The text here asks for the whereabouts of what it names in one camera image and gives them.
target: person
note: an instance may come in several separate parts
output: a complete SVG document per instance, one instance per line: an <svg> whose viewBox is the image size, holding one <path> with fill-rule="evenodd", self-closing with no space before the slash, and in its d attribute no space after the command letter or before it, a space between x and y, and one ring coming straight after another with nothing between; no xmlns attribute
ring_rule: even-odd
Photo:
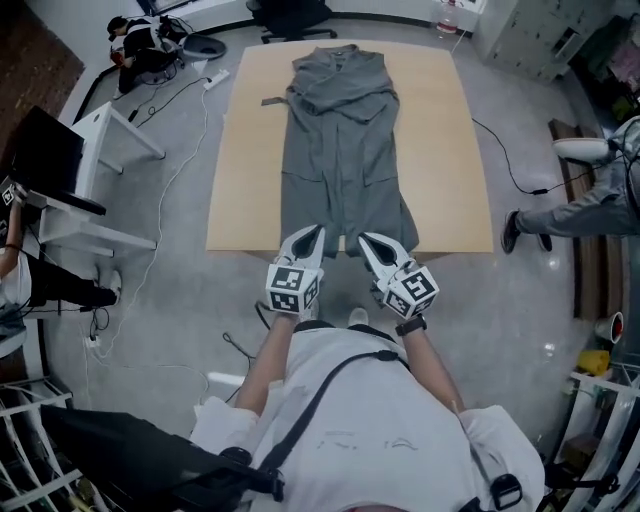
<svg viewBox="0 0 640 512"><path fill-rule="evenodd" d="M133 90L140 74L162 70L176 59L175 53L158 49L152 30L154 25L142 18L127 20L116 16L107 24L110 41L124 36L116 98Z"/></svg>
<svg viewBox="0 0 640 512"><path fill-rule="evenodd" d="M268 421L251 452L252 467L258 467L336 366L356 354L393 351L409 369L399 361L366 358L345 366L331 381L279 468L280 510L459 511L474 498L483 510L493 510L488 484L474 462L478 447L520 482L523 499L509 510L535 510L544 493L539 455L502 407L465 409L424 324L415 327L421 318L403 324L403 349L370 327L362 308L353 310L347 329L278 314L235 404L209 398L191 442L220 454L251 444L259 422ZM273 503L271 496L258 494L250 510L266 510L261 500Z"/></svg>
<svg viewBox="0 0 640 512"><path fill-rule="evenodd" d="M65 300L78 306L113 306L120 300L122 277L114 271L109 288L82 279L59 267L40 261L22 250L22 204L26 192L16 193L11 203L7 241L0 253L0 357L22 344L22 317L30 308L47 300Z"/></svg>
<svg viewBox="0 0 640 512"><path fill-rule="evenodd" d="M624 160L615 159L597 169L594 186L582 197L546 211L510 211L501 235L502 249L511 254L521 234L535 234L546 252L553 249L552 236L567 238L640 234L640 117L623 124L608 141L626 147ZM615 151L609 152L609 160Z"/></svg>

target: white sneaker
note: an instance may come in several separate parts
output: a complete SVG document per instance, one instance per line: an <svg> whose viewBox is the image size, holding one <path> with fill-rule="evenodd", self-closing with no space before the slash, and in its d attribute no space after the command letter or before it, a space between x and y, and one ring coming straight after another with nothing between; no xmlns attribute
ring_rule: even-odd
<svg viewBox="0 0 640 512"><path fill-rule="evenodd" d="M311 303L311 307L309 309L305 309L298 317L298 322L317 320L318 316L320 316L320 302L318 302L318 299L316 299Z"/></svg>
<svg viewBox="0 0 640 512"><path fill-rule="evenodd" d="M114 270L111 274L111 283L109 284L109 289L116 294L116 301L113 304L115 306L118 302L120 302L120 296L122 295L122 276L117 270Z"/></svg>
<svg viewBox="0 0 640 512"><path fill-rule="evenodd" d="M349 315L348 327L352 325L369 325L369 313L364 308L354 308L354 310Z"/></svg>

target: white t-shirt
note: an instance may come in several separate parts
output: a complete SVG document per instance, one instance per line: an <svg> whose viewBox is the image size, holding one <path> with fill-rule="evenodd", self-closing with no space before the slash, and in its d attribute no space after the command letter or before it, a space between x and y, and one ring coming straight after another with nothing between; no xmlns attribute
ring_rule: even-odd
<svg viewBox="0 0 640 512"><path fill-rule="evenodd" d="M4 254L6 248L0 249ZM17 304L22 306L31 297L31 273L29 261L23 252L18 254L18 264L4 279L0 280L0 307L5 304Z"/></svg>
<svg viewBox="0 0 640 512"><path fill-rule="evenodd" d="M0 254L4 254L5 247L0 249ZM29 261L24 253L18 254L18 264L3 279L0 280L0 308L17 307L25 305L31 297L31 273L29 272ZM11 354L21 347L27 340L27 332L22 331L16 336L0 340L0 357Z"/></svg>
<svg viewBox="0 0 640 512"><path fill-rule="evenodd" d="M282 440L333 368L352 355L382 349L406 358L399 346L357 331L318 329L294 335L281 390L284 401L255 451L252 467ZM300 393L304 399L290 398ZM213 397L203 406L191 441L218 454L240 444L257 420L251 411ZM282 510L342 512L380 504L409 512L457 512L476 496L486 510L492 502L469 440L520 481L524 498L510 510L535 510L543 497L544 469L504 409L469 410L458 419L400 362L355 361L331 382L280 468L285 482ZM251 510L261 510L258 505Z"/></svg>

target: black chair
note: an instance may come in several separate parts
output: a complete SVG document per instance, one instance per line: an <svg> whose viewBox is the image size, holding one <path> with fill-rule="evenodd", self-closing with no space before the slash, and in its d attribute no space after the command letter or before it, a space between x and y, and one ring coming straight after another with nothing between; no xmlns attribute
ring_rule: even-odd
<svg viewBox="0 0 640 512"><path fill-rule="evenodd" d="M310 28L331 18L333 13L324 0L249 0L247 8L258 25L271 32L262 36L264 44L272 39L301 41L305 36L321 34L328 34L331 39L338 37L328 28Z"/></svg>

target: light wood tabletop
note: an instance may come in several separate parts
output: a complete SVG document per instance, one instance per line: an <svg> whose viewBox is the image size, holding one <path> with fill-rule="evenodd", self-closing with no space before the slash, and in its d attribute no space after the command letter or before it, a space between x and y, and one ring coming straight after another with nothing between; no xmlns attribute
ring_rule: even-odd
<svg viewBox="0 0 640 512"><path fill-rule="evenodd" d="M279 251L288 107L261 102L284 96L293 79L293 60L315 47L347 44L384 54L400 98L394 133L400 191L420 236L414 252L492 252L484 169L451 55L424 46L357 40L298 41L245 50L218 154L207 250Z"/></svg>

